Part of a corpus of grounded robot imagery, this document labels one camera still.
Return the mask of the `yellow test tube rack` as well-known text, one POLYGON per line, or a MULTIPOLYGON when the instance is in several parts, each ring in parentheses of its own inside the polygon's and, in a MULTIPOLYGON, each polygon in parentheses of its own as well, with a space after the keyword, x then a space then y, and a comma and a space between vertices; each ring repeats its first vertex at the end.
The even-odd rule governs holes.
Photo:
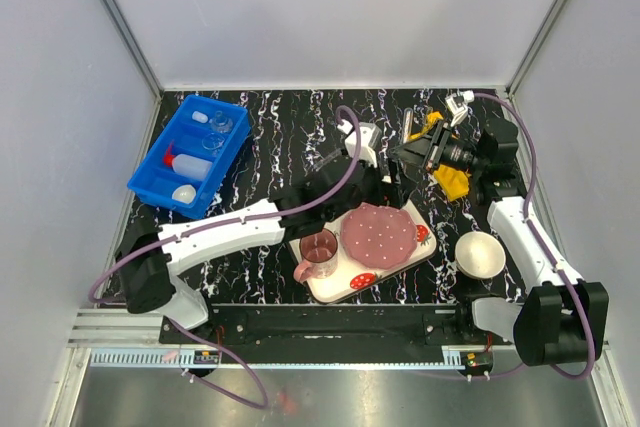
MULTIPOLYGON (((426 134, 431 128, 433 128, 437 121, 443 119, 443 115, 437 111, 429 113, 421 131, 413 133, 410 128, 407 139, 416 140, 420 135, 426 134)), ((433 173, 433 177, 440 185, 449 201, 456 201, 469 194, 469 175, 464 171, 454 169, 446 165, 440 165, 433 173)))

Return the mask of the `glass alcohol lamp white cap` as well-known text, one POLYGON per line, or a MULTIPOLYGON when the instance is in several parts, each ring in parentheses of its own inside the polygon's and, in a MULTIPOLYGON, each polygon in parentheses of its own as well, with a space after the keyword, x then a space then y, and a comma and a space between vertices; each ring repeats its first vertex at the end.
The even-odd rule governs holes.
POLYGON ((217 110, 209 121, 210 127, 214 132, 221 134, 230 133, 233 130, 234 122, 225 112, 217 110))

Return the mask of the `small clear glass beaker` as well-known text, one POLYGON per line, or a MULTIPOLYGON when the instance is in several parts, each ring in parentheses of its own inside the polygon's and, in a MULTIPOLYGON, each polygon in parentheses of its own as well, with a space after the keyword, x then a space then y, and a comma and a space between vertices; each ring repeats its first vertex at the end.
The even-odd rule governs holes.
POLYGON ((216 156, 224 147, 225 141, 226 137, 224 135, 218 132, 212 132, 203 138, 202 147, 212 155, 216 156))

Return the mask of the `wash bottle with red cap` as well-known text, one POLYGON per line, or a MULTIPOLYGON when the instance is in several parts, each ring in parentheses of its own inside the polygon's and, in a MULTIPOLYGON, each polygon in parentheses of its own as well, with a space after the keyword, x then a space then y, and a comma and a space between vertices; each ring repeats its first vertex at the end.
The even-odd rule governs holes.
POLYGON ((171 142, 162 158, 163 164, 172 169, 176 174, 195 181, 203 182, 213 167, 213 162, 188 154, 173 153, 171 142))

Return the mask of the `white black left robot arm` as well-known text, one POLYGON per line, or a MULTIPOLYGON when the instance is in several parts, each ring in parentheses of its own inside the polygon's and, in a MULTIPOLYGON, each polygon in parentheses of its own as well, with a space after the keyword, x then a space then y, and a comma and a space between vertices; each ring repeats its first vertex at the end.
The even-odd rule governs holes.
POLYGON ((127 235, 116 255, 127 311, 160 314, 181 325, 193 342, 208 341, 216 319, 204 296, 181 279, 183 272, 237 251, 316 234, 363 203, 403 207, 416 184, 399 162, 390 160, 388 168, 383 175, 368 162, 340 153, 244 209, 127 235))

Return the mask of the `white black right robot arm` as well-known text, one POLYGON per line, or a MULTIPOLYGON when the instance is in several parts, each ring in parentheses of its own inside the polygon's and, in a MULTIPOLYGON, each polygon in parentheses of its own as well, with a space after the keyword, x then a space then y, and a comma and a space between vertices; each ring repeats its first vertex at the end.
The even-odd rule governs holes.
POLYGON ((469 297, 466 311, 453 321, 457 337, 472 344, 491 332, 513 343, 529 367, 582 362, 591 369, 602 353, 609 295, 562 258, 538 221, 515 171, 518 135, 515 124, 494 118, 477 142, 465 142, 440 120, 389 156, 427 172, 447 166, 470 174, 472 195, 487 206, 487 222, 525 283, 521 305, 495 296, 469 297))

